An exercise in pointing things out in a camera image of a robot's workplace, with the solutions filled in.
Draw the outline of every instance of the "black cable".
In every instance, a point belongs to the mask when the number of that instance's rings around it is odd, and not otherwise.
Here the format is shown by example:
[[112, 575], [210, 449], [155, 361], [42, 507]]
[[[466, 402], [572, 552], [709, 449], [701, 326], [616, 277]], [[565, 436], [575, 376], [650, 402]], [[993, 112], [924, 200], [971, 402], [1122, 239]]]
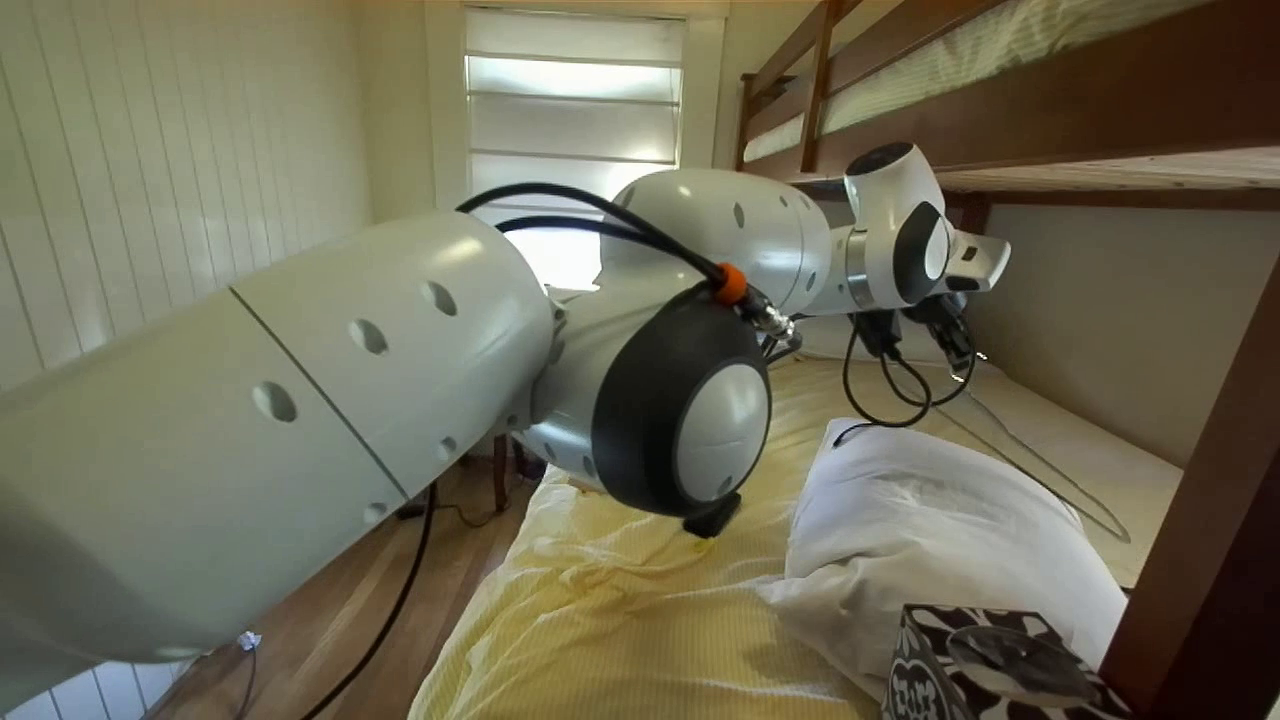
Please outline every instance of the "black cable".
[[853, 436], [868, 433], [876, 423], [848, 423], [840, 436], [832, 436], [832, 449], [848, 444]]
[[1094, 493], [1089, 493], [1072, 474], [1063, 474], [1058, 465], [1050, 465], [1043, 452], [1036, 452], [1025, 436], [1016, 436], [995, 408], [989, 408], [976, 391], [969, 391], [969, 402], [1027, 455], [1036, 455], [1043, 468], [1050, 468], [1069, 487], [1074, 487], [1092, 507], [1105, 513], [1092, 518], [1089, 507], [1079, 507], [1074, 501], [1069, 501], [1063, 493], [1057, 493], [1047, 482], [1038, 482], [1027, 465], [1013, 462], [1002, 449], [995, 449], [993, 439], [985, 439], [980, 433], [962, 427], [954, 417], [948, 417], [962, 436], [980, 439], [989, 452], [995, 452], [1002, 465], [1018, 468], [1025, 478], [1031, 478], [1047, 498], [1057, 498], [1058, 504], [1074, 507], [1089, 525], [1094, 525], [1099, 533], [1106, 533], [1118, 543], [1133, 543], [1122, 519], [1112, 513], [1112, 504], [1105, 504]]
[[649, 249], [661, 249], [661, 254], [669, 254], [669, 257], [679, 257], [685, 263], [692, 263], [697, 274], [704, 274], [712, 283], [725, 283], [721, 263], [712, 263], [709, 257], [685, 249], [679, 239], [673, 239], [669, 231], [661, 231], [661, 229], [649, 224], [642, 215], [634, 215], [634, 214], [629, 214], [629, 207], [620, 207], [620, 203], [611, 203], [611, 200], [604, 200], [604, 196], [566, 188], [566, 185], [499, 185], [499, 188], [486, 188], [486, 192], [465, 200], [458, 214], [472, 214], [472, 207], [490, 203], [490, 200], [504, 200], [504, 196], [565, 196], [565, 200], [601, 207], [604, 215], [623, 219], [629, 229], [634, 229], [638, 237], [649, 237]]
[[853, 397], [853, 380], [848, 380], [848, 376], [853, 376], [853, 348], [856, 348], [856, 330], [848, 330], [845, 374], [840, 374], [840, 380], [845, 380], [845, 402], [853, 406], [853, 412], [861, 412], [868, 423], [880, 423], [880, 427], [911, 427], [911, 423], [921, 423], [921, 420], [929, 417], [929, 402], [931, 402], [929, 380], [924, 380], [911, 366], [905, 366], [905, 361], [896, 357], [896, 366], [921, 380], [924, 406], [921, 406], [909, 420], [872, 417], [872, 412]]
[[[969, 386], [971, 386], [971, 376], [976, 376], [976, 357], [962, 366], [962, 376], [959, 376], [959, 386], [948, 391], [948, 397], [940, 397], [940, 402], [931, 402], [931, 408], [942, 408], [942, 406], [952, 406], [954, 397], [962, 397], [969, 391]], [[917, 397], [909, 397], [898, 386], [896, 386], [896, 376], [888, 374], [888, 366], [882, 366], [882, 357], [880, 357], [880, 374], [882, 374], [882, 380], [888, 380], [888, 388], [891, 388], [891, 397], [896, 402], [905, 402], [905, 406], [911, 406], [911, 408], [921, 408], [924, 402], [917, 402]]]
[[235, 720], [245, 720], [245, 718], [249, 718], [249, 704], [251, 704], [251, 689], [254, 689], [254, 654], [260, 654], [260, 647], [251, 647], [251, 654], [249, 654], [249, 680], [245, 680], [245, 693], [239, 693]]
[[524, 231], [524, 229], [572, 229], [572, 231], [601, 231], [601, 237], [616, 237], [616, 239], [631, 239], [650, 249], [650, 239], [634, 229], [623, 224], [607, 224], [607, 219], [587, 219], [587, 215], [511, 215], [495, 224], [499, 231]]
[[371, 645], [364, 647], [364, 657], [349, 667], [343, 680], [336, 680], [311, 710], [308, 710], [308, 720], [321, 718], [364, 667], [366, 659], [385, 647], [392, 626], [399, 619], [404, 614], [404, 599], [411, 592], [411, 581], [414, 572], [425, 568], [425, 556], [426, 556], [426, 535], [432, 535], [432, 518], [436, 518], [436, 486], [426, 487], [426, 513], [425, 513], [425, 533], [414, 535], [414, 552], [411, 552], [411, 563], [404, 572], [404, 584], [399, 584], [399, 598], [392, 605], [392, 614], [385, 617], [385, 626], [374, 629]]

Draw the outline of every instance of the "wall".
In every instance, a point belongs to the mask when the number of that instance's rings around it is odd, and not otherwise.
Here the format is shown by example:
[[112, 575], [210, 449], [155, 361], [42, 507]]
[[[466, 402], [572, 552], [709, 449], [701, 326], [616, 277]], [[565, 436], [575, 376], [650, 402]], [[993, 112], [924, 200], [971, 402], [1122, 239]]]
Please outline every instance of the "wall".
[[371, 215], [414, 215], [465, 196], [458, 0], [361, 0]]
[[971, 308], [999, 368], [1185, 465], [1280, 257], [1280, 214], [995, 207]]
[[[0, 0], [0, 391], [361, 224], [349, 0]], [[16, 718], [138, 718], [170, 671]]]

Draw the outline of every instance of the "window blind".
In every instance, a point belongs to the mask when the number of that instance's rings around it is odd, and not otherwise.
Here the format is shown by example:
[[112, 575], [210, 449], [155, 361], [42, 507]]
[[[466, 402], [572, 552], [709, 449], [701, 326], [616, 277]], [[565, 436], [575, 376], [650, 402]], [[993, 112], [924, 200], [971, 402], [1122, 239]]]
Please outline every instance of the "window blind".
[[[554, 179], [616, 196], [634, 176], [679, 166], [685, 23], [634, 18], [565, 18], [472, 9], [465, 39], [466, 188]], [[484, 219], [584, 214], [528, 196]], [[530, 274], [554, 289], [587, 289], [601, 237], [511, 231]]]

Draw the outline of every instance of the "white pillow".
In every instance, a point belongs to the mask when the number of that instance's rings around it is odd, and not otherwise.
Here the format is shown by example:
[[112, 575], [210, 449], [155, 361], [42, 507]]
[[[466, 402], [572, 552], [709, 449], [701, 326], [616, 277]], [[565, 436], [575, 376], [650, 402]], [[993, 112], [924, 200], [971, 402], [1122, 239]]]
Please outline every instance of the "white pillow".
[[832, 420], [794, 504], [783, 581], [762, 598], [783, 629], [880, 693], [905, 605], [1027, 607], [1092, 667], [1122, 592], [1079, 518], [1016, 468], [924, 433]]

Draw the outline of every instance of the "bedsheet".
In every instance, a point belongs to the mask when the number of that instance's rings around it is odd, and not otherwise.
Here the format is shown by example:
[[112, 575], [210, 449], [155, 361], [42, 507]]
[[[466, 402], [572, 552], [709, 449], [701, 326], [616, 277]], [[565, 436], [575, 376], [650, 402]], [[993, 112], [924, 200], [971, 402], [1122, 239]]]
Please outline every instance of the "bedsheet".
[[[1202, 0], [1002, 0], [832, 96], [822, 133], [976, 85], [985, 76], [1151, 23]], [[801, 115], [747, 142], [743, 162], [801, 144]]]
[[[792, 507], [832, 417], [848, 417], [836, 361], [779, 361], [766, 452], [717, 541], [638, 518], [549, 474], [508, 559], [481, 584], [414, 693], [411, 718], [880, 718], [788, 635], [762, 599], [779, 581]], [[856, 388], [882, 406], [872, 366]], [[1094, 535], [1133, 584], [1167, 507], [1175, 468], [985, 368], [971, 386], [1027, 449], [1105, 498], [1133, 541]], [[1009, 455], [989, 412], [948, 408], [924, 433]]]

